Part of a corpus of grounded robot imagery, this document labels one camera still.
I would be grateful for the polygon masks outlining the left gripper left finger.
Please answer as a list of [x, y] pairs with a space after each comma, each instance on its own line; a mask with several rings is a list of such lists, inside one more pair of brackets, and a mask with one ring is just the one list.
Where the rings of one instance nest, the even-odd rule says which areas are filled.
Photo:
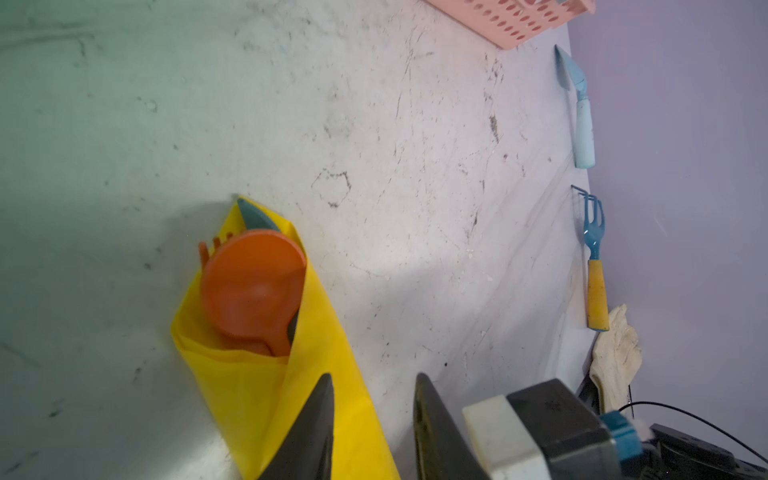
[[329, 480], [332, 473], [335, 394], [329, 373], [320, 376], [259, 480]]

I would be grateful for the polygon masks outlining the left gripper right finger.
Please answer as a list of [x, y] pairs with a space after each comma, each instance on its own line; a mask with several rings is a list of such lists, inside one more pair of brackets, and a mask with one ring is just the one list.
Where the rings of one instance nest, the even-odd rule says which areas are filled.
[[420, 480], [488, 479], [425, 373], [415, 381], [413, 431]]

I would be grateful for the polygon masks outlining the yellow paper napkin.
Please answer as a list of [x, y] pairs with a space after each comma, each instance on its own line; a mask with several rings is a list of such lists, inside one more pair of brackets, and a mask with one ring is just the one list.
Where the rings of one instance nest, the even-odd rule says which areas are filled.
[[204, 316], [200, 285], [194, 278], [171, 336], [242, 478], [263, 473], [324, 374], [334, 389], [332, 478], [398, 478], [374, 403], [315, 269], [306, 273], [287, 357], [227, 348]]

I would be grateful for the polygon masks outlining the orange plastic spoon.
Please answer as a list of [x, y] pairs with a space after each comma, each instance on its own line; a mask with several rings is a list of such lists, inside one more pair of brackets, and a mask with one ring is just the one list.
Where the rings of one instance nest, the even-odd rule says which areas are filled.
[[303, 295], [307, 258], [297, 242], [270, 229], [247, 230], [198, 244], [200, 295], [207, 320], [236, 344], [290, 354], [289, 325]]

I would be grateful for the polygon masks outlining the orange plastic fork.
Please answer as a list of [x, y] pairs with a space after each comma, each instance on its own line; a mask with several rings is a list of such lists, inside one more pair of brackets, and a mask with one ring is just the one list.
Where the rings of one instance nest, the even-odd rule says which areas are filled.
[[233, 233], [227, 232], [224, 238], [215, 236], [212, 239], [211, 246], [209, 246], [205, 241], [198, 243], [198, 254], [202, 269], [206, 267], [207, 263], [210, 261], [211, 257], [216, 253], [216, 251], [232, 237]]

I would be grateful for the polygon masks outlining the teal plastic knife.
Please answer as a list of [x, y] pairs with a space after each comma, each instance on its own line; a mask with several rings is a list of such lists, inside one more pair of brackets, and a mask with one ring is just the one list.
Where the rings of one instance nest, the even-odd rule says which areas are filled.
[[280, 232], [280, 228], [275, 222], [248, 199], [238, 198], [237, 206], [246, 230], [272, 230]]

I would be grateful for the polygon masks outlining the pink plastic basket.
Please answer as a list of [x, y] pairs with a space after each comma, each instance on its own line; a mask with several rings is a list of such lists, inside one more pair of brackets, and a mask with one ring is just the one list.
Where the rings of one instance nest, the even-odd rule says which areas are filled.
[[595, 0], [428, 0], [474, 33], [511, 50], [584, 13], [594, 14]]

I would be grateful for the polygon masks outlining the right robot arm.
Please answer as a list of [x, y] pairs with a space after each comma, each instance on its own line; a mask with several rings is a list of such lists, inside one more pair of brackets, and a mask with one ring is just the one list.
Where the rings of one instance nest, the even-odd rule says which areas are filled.
[[654, 406], [693, 418], [759, 457], [764, 467], [736, 458], [730, 451], [660, 424], [650, 427], [653, 439], [643, 443], [644, 456], [627, 460], [622, 469], [632, 479], [766, 479], [767, 459], [735, 436], [684, 409], [652, 401], [630, 402], [618, 409]]

